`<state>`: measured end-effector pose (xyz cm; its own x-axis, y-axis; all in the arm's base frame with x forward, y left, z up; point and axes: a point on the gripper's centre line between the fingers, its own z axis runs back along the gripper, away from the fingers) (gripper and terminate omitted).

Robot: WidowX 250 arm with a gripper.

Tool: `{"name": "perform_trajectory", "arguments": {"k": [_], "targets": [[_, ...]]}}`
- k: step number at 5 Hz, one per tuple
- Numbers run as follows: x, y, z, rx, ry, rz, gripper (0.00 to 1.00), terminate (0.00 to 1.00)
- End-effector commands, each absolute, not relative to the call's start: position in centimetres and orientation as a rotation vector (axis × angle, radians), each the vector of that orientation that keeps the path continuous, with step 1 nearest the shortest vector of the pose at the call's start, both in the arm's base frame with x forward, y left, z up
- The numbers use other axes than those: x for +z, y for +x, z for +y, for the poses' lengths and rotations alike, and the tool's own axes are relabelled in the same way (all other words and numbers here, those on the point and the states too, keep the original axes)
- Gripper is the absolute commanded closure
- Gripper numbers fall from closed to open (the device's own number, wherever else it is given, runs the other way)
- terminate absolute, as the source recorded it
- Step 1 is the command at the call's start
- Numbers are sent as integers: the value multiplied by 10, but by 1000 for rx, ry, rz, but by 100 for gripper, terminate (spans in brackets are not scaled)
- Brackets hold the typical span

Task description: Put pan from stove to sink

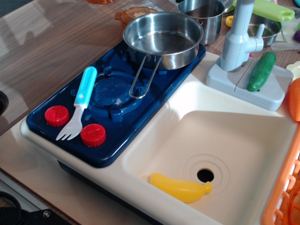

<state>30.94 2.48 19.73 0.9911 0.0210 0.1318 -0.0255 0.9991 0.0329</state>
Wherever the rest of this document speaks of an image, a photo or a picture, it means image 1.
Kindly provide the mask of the black robot base bottom left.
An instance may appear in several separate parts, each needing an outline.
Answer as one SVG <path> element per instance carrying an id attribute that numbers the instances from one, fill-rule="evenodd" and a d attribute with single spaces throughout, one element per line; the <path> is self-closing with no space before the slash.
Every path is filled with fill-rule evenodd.
<path id="1" fill-rule="evenodd" d="M 28 212 L 21 208 L 18 200 L 11 194 L 1 191 L 0 196 L 13 205 L 0 208 L 1 225 L 70 225 L 51 209 Z"/>

